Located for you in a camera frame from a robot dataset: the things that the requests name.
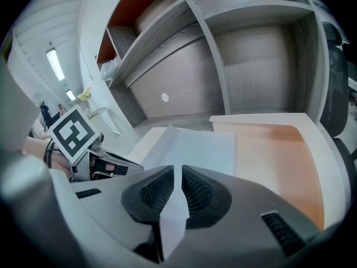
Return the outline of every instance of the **ceiling light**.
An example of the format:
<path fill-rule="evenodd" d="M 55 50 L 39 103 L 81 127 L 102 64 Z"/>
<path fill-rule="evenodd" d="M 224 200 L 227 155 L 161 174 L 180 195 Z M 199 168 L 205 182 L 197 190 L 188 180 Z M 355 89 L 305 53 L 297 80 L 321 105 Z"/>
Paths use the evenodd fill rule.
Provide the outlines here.
<path fill-rule="evenodd" d="M 68 95 L 68 97 L 71 99 L 71 101 L 75 100 L 76 98 L 74 97 L 72 91 L 70 90 L 67 90 L 66 91 L 66 94 Z"/>
<path fill-rule="evenodd" d="M 58 80 L 65 79 L 65 76 L 64 76 L 63 71 L 60 66 L 60 62 L 58 61 L 58 58 L 57 58 L 56 50 L 51 49 L 51 50 L 47 51 L 46 56 L 50 62 L 52 70 L 54 70 L 54 73 L 55 73 L 56 77 L 58 78 Z"/>

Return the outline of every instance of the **white paper sheet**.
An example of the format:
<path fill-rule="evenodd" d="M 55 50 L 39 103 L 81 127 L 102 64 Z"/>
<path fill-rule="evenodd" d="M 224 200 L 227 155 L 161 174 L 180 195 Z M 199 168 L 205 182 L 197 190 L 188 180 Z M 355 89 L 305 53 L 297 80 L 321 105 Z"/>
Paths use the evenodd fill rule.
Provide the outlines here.
<path fill-rule="evenodd" d="M 233 175 L 234 142 L 233 133 L 179 130 L 169 126 L 141 162 L 145 170 L 162 165 L 175 166 L 174 190 L 160 215 L 164 259 L 183 239 L 189 217 L 187 201 L 181 189 L 182 165 Z"/>

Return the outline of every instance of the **desk surface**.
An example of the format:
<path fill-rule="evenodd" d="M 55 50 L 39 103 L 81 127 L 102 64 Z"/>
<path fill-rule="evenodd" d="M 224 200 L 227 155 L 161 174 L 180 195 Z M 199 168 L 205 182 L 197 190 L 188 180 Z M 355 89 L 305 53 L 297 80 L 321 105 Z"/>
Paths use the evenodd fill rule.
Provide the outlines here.
<path fill-rule="evenodd" d="M 305 212 L 314 222 L 321 228 L 326 228 L 335 222 L 342 219 L 345 214 L 346 207 L 346 194 L 344 189 L 344 181 L 341 176 L 339 166 L 334 158 L 329 145 L 327 144 L 324 136 L 320 133 L 317 127 L 312 121 L 303 113 L 277 113 L 277 114 L 242 114 L 238 116 L 217 116 L 212 117 L 211 121 L 218 131 L 224 129 L 218 129 L 218 123 L 257 123 L 257 124 L 272 124 L 272 125 L 289 125 L 292 128 L 294 140 L 288 140 L 287 142 L 280 142 L 277 146 L 274 145 L 275 151 L 272 151 L 272 147 L 269 143 L 260 142 L 256 138 L 248 138 L 240 136 L 237 139 L 239 151 L 237 151 L 236 159 L 236 176 L 249 180 L 256 181 L 262 185 L 272 189 L 280 196 L 287 198 L 287 200 L 293 203 L 300 210 Z M 293 154 L 296 153 L 296 146 L 291 146 L 291 142 L 299 142 L 299 135 L 294 130 L 296 128 L 299 135 L 305 141 L 308 152 L 311 153 L 313 164 L 315 165 L 315 171 L 303 170 L 301 164 L 296 162 L 294 164 L 295 170 L 290 170 Z M 135 145 L 133 150 L 128 154 L 127 158 L 140 163 L 147 155 L 152 146 L 164 133 L 166 127 L 155 127 L 149 131 L 148 134 Z M 259 134 L 263 134 L 261 129 L 258 130 Z M 252 162 L 248 156 L 251 154 L 259 154 L 262 156 L 259 161 Z M 285 154 L 287 162 L 277 164 L 277 155 Z M 308 162 L 308 156 L 306 152 L 299 156 L 299 160 L 306 160 Z M 266 172 L 264 175 L 258 174 L 263 170 Z M 294 178 L 293 172 L 299 172 Z"/>
<path fill-rule="evenodd" d="M 342 179 L 340 169 L 324 136 L 306 114 L 272 113 L 212 116 L 210 121 L 213 122 L 214 131 L 219 132 L 224 132 L 225 130 L 235 130 L 235 125 L 247 123 L 253 123 L 254 125 L 285 125 L 297 129 L 307 145 L 313 163 L 315 164 L 316 171 L 314 175 L 311 176 L 309 175 L 313 174 L 311 171 L 309 171 L 309 174 L 306 174 L 304 170 L 297 170 L 295 171 L 295 176 L 299 176 L 299 178 L 293 178 L 293 175 L 290 175 L 290 178 L 284 178 L 283 171 L 280 171 L 281 175 L 275 176 L 279 181 L 284 180 L 284 182 L 279 184 L 279 189 L 276 193 L 286 194 L 281 196 L 285 199 L 288 198 L 288 201 L 291 203 L 293 202 L 296 207 L 303 210 L 311 219 L 315 221 L 315 223 L 317 221 L 316 224 L 318 224 L 320 228 L 329 227 L 344 217 L 346 196 L 344 181 Z M 293 150 L 293 147 L 290 147 L 289 149 L 287 147 L 286 150 Z M 276 153 L 285 154 L 285 152 L 279 150 L 279 148 L 276 150 Z M 272 155 L 269 169 L 276 169 L 277 164 L 274 162 L 276 162 L 279 155 L 274 156 L 274 151 L 266 152 L 266 154 Z M 287 171 L 300 167 L 299 163 L 295 163 L 294 168 L 285 163 L 282 168 L 285 168 Z M 266 185 L 273 191 L 277 189 L 276 187 L 271 186 L 271 183 L 268 182 L 263 185 Z M 319 200 L 318 194 L 313 191 L 314 188 L 319 190 L 319 187 L 322 196 L 321 201 Z M 295 194 L 290 193 L 286 188 L 290 188 L 291 192 L 294 192 Z M 321 225 L 321 214 L 324 217 L 323 225 Z"/>

